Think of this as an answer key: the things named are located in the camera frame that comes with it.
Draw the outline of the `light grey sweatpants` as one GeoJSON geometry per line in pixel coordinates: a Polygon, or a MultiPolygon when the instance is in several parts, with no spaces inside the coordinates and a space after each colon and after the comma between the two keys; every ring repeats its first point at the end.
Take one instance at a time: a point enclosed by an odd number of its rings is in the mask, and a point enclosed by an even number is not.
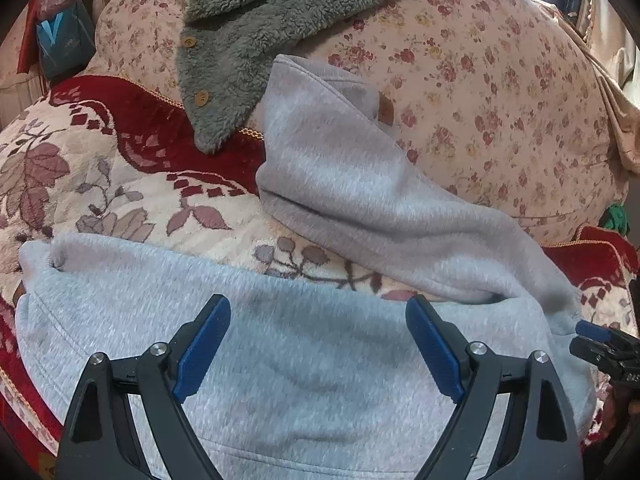
{"type": "Polygon", "coordinates": [[[362,79],[281,55],[264,107],[258,194],[213,252],[87,233],[21,248],[18,348],[52,413],[94,352],[136,356],[217,294],[230,326],[185,408],[224,478],[411,479],[454,408],[406,324],[423,294],[495,352],[547,351],[584,436],[596,388],[568,351],[579,295],[540,246],[411,165],[362,79]]]}

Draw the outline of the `green fabric piece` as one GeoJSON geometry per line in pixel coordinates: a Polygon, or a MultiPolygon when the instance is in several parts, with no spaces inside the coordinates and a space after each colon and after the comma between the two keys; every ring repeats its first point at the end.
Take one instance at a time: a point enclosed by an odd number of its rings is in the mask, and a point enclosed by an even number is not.
{"type": "Polygon", "coordinates": [[[605,209],[599,220],[602,229],[614,231],[622,237],[626,237],[630,231],[626,210],[621,204],[613,204],[605,209]]]}

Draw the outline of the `blue plastic bag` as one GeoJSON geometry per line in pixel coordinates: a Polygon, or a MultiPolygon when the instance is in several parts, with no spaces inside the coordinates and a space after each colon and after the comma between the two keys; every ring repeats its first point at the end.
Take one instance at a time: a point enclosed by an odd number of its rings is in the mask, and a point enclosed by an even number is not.
{"type": "Polygon", "coordinates": [[[81,0],[38,22],[36,38],[40,68],[49,80],[86,66],[96,52],[93,21],[81,0]]]}

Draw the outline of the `grey fleece jacket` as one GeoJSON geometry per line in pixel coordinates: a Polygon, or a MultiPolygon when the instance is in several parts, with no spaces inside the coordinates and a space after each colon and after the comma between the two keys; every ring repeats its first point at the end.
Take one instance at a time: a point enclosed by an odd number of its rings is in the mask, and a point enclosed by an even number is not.
{"type": "Polygon", "coordinates": [[[385,1],[189,0],[176,65],[195,146],[213,154],[245,124],[279,54],[385,1]]]}

